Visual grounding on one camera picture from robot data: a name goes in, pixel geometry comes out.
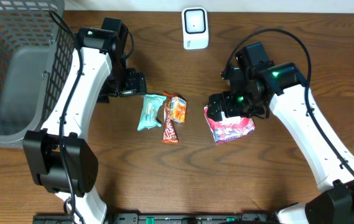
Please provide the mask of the purple snack package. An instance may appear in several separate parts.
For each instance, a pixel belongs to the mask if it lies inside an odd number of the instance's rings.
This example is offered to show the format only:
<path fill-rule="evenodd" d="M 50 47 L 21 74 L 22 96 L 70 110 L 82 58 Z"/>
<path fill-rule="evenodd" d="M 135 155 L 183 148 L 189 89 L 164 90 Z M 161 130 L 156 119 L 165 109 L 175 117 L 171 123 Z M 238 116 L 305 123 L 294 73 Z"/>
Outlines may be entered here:
<path fill-rule="evenodd" d="M 216 144 L 223 144 L 228 141 L 246 136 L 255 130 L 254 121 L 251 118 L 232 117 L 226 118 L 221 112 L 221 121 L 214 121 L 207 116 L 208 105 L 204 107 L 204 116 Z"/>

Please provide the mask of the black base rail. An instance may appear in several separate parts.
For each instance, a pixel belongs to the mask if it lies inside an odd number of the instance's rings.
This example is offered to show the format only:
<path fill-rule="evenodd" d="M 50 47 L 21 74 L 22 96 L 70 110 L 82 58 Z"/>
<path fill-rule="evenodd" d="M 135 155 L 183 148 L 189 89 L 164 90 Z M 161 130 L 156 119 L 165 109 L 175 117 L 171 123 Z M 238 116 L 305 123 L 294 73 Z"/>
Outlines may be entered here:
<path fill-rule="evenodd" d="M 232 214 L 138 214 L 109 213 L 107 224 L 216 224 L 216 223 L 279 223 L 274 215 L 266 213 Z"/>

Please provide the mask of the teal snack wrapper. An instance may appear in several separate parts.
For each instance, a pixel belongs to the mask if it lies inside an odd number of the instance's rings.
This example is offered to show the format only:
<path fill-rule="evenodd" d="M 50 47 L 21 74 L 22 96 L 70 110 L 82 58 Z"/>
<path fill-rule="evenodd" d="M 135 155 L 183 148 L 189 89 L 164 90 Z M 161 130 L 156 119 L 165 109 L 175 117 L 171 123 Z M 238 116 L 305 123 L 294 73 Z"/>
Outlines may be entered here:
<path fill-rule="evenodd" d="M 137 127 L 138 131 L 143 129 L 151 129 L 154 127 L 161 127 L 161 123 L 158 121 L 157 116 L 160 107 L 166 100 L 166 96 L 163 95 L 144 95 L 143 106 Z"/>

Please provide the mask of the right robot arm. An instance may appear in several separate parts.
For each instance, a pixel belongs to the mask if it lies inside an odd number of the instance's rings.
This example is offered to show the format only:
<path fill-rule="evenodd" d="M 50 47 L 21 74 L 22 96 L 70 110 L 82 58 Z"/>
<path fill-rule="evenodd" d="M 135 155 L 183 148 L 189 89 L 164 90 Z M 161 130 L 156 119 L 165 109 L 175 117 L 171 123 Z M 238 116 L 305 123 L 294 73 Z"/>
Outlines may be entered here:
<path fill-rule="evenodd" d="M 279 223 L 354 223 L 354 155 L 344 146 L 319 110 L 306 79 L 292 62 L 275 65 L 262 43 L 236 53 L 237 67 L 223 79 L 231 89 L 209 97 L 211 121 L 237 117 L 276 116 L 287 128 L 307 160 L 320 195 L 275 213 Z"/>

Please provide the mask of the orange chocolate bar wrapper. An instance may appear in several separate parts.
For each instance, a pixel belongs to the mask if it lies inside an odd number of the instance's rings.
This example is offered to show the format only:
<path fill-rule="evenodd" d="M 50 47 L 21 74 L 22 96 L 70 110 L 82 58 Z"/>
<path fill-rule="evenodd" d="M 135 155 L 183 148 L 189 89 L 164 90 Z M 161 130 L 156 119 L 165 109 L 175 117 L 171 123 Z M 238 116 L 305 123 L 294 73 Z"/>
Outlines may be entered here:
<path fill-rule="evenodd" d="M 162 137 L 162 142 L 166 144 L 178 144 L 179 139 L 174 129 L 173 122 L 170 118 L 171 114 L 171 101 L 176 95 L 170 94 L 166 91 L 162 93 L 166 99 L 164 101 L 164 133 Z"/>

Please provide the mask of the white barcode scanner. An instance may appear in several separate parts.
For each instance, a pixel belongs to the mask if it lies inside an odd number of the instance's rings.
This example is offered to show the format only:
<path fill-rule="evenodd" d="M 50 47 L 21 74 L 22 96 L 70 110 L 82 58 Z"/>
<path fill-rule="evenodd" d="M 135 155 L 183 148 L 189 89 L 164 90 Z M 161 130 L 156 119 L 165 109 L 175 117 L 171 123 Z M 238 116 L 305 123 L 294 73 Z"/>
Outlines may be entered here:
<path fill-rule="evenodd" d="M 209 43 L 208 14 L 203 7 L 188 7 L 182 13 L 185 50 L 205 49 Z"/>

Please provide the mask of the orange juice carton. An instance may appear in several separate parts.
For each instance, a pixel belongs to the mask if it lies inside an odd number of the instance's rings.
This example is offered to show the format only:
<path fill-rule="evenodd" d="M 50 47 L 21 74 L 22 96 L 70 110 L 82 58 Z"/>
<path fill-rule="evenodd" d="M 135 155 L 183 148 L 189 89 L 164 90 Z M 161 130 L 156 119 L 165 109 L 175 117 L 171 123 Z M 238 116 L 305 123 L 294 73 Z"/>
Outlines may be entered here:
<path fill-rule="evenodd" d="M 177 123 L 184 123 L 187 110 L 187 102 L 178 97 L 171 98 L 170 104 L 170 119 Z"/>

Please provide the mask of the grey plastic mesh basket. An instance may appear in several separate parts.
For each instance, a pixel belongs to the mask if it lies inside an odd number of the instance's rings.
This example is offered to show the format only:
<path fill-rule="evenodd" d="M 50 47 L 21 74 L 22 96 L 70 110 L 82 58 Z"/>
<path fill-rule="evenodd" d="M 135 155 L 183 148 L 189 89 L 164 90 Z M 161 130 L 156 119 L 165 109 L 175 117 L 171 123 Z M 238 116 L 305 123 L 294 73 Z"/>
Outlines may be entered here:
<path fill-rule="evenodd" d="M 21 147 L 49 117 L 72 63 L 70 36 L 53 23 L 62 0 L 0 0 L 0 146 Z"/>

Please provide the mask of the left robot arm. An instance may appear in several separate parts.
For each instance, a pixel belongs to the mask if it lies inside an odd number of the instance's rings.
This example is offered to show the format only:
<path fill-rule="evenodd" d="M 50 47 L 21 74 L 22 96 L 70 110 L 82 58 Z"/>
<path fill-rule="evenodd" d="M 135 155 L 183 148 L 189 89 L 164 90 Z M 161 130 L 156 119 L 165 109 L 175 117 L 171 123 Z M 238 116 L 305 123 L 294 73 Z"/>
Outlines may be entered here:
<path fill-rule="evenodd" d="M 34 223 L 104 223 L 107 206 L 95 187 L 98 159 L 88 145 L 91 116 L 99 101 L 146 93 L 144 73 L 126 66 L 130 32 L 122 20 L 73 34 L 67 81 L 47 120 L 28 131 L 22 147 L 36 185 L 63 200 L 64 215 L 35 215 Z"/>

